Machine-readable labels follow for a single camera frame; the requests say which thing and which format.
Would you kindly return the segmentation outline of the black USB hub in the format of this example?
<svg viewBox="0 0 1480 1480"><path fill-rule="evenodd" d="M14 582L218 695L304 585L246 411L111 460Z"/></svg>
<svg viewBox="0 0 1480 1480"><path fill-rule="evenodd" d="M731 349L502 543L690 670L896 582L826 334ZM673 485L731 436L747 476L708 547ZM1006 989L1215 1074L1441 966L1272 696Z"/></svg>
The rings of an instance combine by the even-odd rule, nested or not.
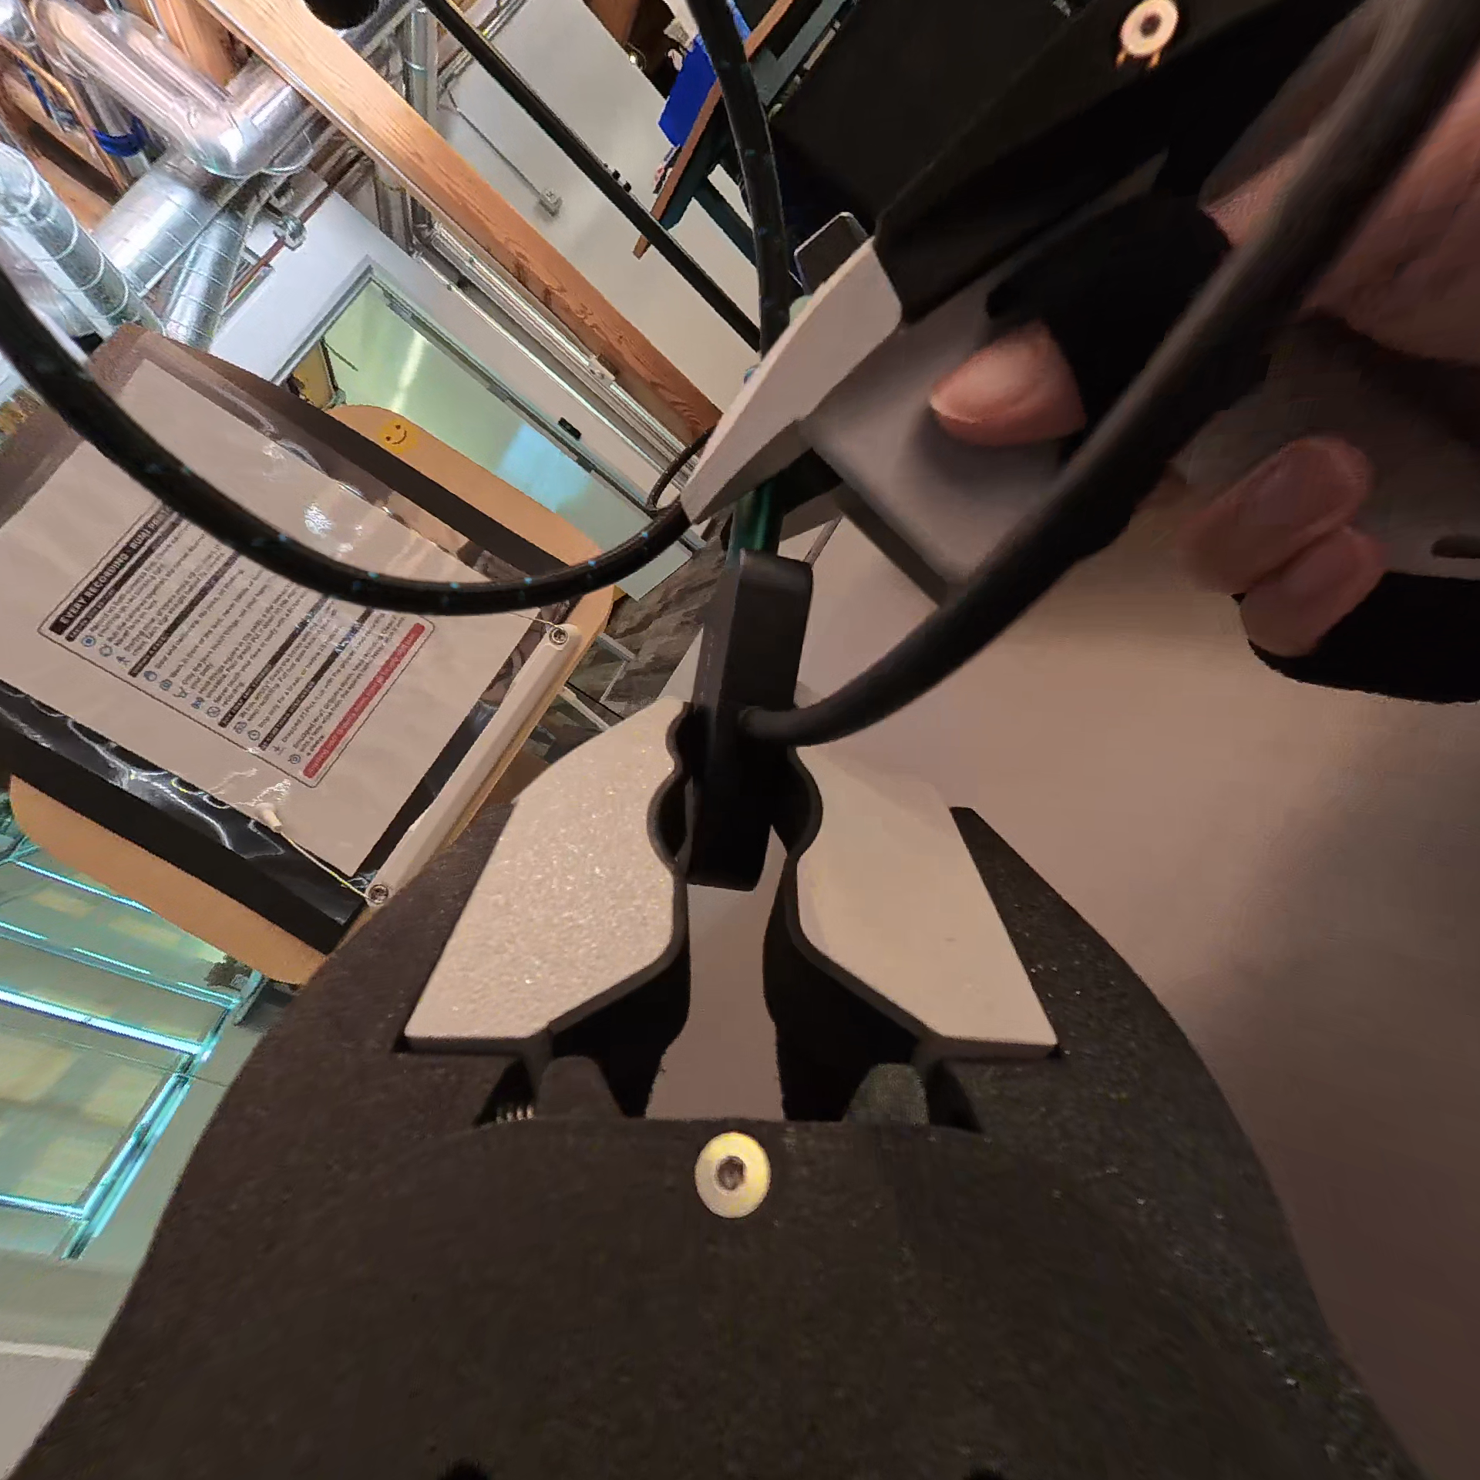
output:
<svg viewBox="0 0 1480 1480"><path fill-rule="evenodd" d="M933 159L949 149L951 141L992 101L999 99L1043 55L1044 48L1067 32L1090 6L1094 4L1081 4L1073 20L1055 23L1055 30L1043 36L1036 32L1041 23L1027 23L1023 16L1013 16L1016 6L1007 6L1006 18L995 20L990 16L990 6L983 6L974 20L965 20L958 27L955 39L946 34L942 23L919 29L918 38L921 41L944 43L944 67L933 83L916 83L912 87L919 103L930 103L930 122L907 124L902 129L904 141L914 147L916 156L896 168L898 189L881 203L870 237L877 231L881 215L911 187L916 177L923 175ZM1178 16L1177 4L1120 6L1131 11L1131 20L1140 22L1140 41L1133 46L1134 52L1150 50L1157 23L1173 22ZM1311 156L1311 143L1323 129L1335 101L1344 94L1377 34L1385 29L1383 20L1411 9L1413 4L1383 6L1379 11L1367 11L1363 4L1346 4L1346 8L1346 16L1342 16L1339 27L1286 80L1275 99L1231 154L1205 177L1196 205L1208 224L1201 230L1182 228L1178 242L1184 247L1192 247L1203 267L1210 267L1212 245L1222 244L1228 249L1238 249L1263 233L1263 228L1289 194L1289 186ZM1390 191L1392 182L1393 178L1374 205ZM1372 207L1358 221L1355 233L1360 231ZM1344 254L1349 238L1319 279ZM1067 251L1060 247L1043 268L1032 272L1023 282L1000 288L988 304L997 328L979 335L970 353L953 363L951 371L967 362L981 344L1011 330L1015 323L1039 321L1050 328L1064 358L1074 363L1085 429L1067 452L1057 452L1053 446L999 452L972 448L974 452L988 455L1025 452L1041 455L1044 464L1059 466L1078 448L1089 427L1089 399L1080 392L1080 376L1092 376L1096 390L1103 393L1108 388L1110 369L1127 367L1127 362L1110 349L1094 349L1089 330L1127 328L1129 312L1124 309L1090 309L1092 289L1078 281L1078 272L1064 267L1066 256ZM1282 325L1268 337L1252 383L1245 392L1263 376L1268 342ZM942 430L937 427L928 402L933 385L944 376L935 376L930 381L925 404L930 422L939 432ZM808 453L826 464L812 450L807 450L801 457ZM826 467L842 483L838 474L830 466ZM867 513L858 515L856 497L844 485L842 492L847 494L845 513L879 550L888 554L896 566L911 571L928 591L944 589L941 605L949 600L953 578L965 578L970 568L978 564L978 550L962 556L946 554L946 540L941 536L930 538L933 554L925 561L895 543L877 543L867 524ZM733 566L726 571L715 593L699 652L694 689L696 718L690 721L690 741L685 751L689 837L682 846L682 860L694 883L711 883L734 890L752 889L763 867L771 820L780 815L782 778L789 758L800 749L854 735L898 712L898 709L817 709L819 702L805 709L794 707L793 695L808 622L810 591L808 568L800 561L743 550L733 557Z"/></svg>

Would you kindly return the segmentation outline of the blue storage bin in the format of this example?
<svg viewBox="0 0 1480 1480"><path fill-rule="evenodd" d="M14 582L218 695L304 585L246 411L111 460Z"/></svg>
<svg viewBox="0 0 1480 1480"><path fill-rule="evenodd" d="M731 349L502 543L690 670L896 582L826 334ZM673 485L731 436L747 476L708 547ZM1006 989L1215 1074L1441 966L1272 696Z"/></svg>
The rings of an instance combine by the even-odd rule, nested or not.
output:
<svg viewBox="0 0 1480 1480"><path fill-rule="evenodd" d="M683 145L715 89L715 69L699 39L683 53L676 80L659 115L659 129L673 147Z"/></svg>

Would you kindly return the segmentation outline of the wooden ceiling beam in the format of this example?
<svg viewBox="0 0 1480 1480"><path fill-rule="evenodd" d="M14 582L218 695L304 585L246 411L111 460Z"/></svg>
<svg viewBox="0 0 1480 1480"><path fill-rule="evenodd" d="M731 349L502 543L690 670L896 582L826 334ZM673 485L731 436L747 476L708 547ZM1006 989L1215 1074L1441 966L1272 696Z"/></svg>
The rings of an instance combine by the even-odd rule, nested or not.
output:
<svg viewBox="0 0 1480 1480"><path fill-rule="evenodd" d="M461 247L518 284L666 430L689 441L719 423L719 408L304 4L202 8L386 168Z"/></svg>

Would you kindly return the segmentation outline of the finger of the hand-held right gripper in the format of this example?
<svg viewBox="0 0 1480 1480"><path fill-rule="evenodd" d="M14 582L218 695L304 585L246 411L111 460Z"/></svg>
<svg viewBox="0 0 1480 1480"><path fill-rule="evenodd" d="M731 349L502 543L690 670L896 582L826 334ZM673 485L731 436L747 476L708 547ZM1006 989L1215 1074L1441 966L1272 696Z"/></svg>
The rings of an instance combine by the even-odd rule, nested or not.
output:
<svg viewBox="0 0 1480 1480"><path fill-rule="evenodd" d="M697 526L808 450L805 422L900 326L900 300L867 240L815 291L711 434L678 499Z"/></svg>

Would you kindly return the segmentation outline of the wooden document stand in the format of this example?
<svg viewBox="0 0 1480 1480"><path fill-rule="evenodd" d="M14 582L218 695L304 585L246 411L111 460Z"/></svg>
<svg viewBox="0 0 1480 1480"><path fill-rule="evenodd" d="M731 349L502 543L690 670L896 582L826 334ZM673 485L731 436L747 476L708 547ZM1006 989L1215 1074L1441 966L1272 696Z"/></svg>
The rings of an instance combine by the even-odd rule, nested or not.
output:
<svg viewBox="0 0 1480 1480"><path fill-rule="evenodd" d="M410 580L514 580L574 566L595 545L574 524L456 453L403 413L350 406L324 413L292 392L137 328L95 355L104 390L213 485L327 557ZM3 399L3 446L37 409ZM412 423L398 455L377 432ZM301 984L363 918L378 911L495 802L509 769L565 679L602 633L613 593L530 617L579 630L563 649L541 712L504 751L449 836L398 883L389 839L377 869L340 876L266 825L3 682L3 790L14 825L53 855L49 871L119 915L158 915L250 968Z"/></svg>

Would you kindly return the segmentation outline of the person's right hand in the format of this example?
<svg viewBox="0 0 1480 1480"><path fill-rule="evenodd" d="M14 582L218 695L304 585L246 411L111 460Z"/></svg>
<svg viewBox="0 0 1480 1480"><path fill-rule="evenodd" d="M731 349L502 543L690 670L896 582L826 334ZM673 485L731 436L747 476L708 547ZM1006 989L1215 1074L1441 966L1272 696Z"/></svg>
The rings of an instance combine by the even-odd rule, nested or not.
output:
<svg viewBox="0 0 1480 1480"><path fill-rule="evenodd" d="M1476 700L1476 578L1418 573L1439 506L1476 534L1473 67L1288 326L1259 393L1173 459L1184 563L1286 677Z"/></svg>

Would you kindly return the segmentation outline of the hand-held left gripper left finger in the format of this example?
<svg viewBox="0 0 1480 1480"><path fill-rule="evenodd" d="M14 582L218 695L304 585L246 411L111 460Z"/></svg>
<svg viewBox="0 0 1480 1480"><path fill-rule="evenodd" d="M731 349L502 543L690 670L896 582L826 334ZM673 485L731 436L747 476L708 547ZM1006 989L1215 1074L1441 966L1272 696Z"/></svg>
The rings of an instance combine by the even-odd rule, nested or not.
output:
<svg viewBox="0 0 1480 1480"><path fill-rule="evenodd" d="M689 975L687 890L659 834L687 712L659 698L521 792L403 1028L410 1049L542 1056Z"/></svg>

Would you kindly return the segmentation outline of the printed instruction sheet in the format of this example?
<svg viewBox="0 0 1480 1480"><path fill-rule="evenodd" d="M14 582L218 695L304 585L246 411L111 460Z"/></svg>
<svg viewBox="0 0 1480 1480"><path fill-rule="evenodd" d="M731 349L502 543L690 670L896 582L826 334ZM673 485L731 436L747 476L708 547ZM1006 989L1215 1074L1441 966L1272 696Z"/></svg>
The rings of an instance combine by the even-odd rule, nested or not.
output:
<svg viewBox="0 0 1480 1480"><path fill-rule="evenodd" d="M47 408L3 446L3 682L266 825L400 883L541 712L579 630L449 619L283 580Z"/></svg>

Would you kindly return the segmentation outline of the silver ventilation duct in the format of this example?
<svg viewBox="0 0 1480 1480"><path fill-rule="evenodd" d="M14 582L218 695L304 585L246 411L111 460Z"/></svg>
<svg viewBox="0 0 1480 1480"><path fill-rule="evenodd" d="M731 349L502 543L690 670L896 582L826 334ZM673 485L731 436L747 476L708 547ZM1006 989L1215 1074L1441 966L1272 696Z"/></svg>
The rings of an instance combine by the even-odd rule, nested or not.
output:
<svg viewBox="0 0 1480 1480"><path fill-rule="evenodd" d="M266 62L220 82L171 38L185 4L3 4L3 233L77 326L208 349L246 240L327 129Z"/></svg>

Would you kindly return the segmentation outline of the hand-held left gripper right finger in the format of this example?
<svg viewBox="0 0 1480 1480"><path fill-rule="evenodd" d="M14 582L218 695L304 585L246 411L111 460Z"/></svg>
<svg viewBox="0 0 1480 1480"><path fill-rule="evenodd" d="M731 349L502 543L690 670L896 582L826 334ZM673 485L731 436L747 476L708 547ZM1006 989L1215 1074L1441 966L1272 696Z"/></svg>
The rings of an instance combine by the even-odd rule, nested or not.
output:
<svg viewBox="0 0 1480 1480"><path fill-rule="evenodd" d="M937 790L822 748L793 755L800 811L775 897L782 943L932 1059L1044 1059L1055 1029Z"/></svg>

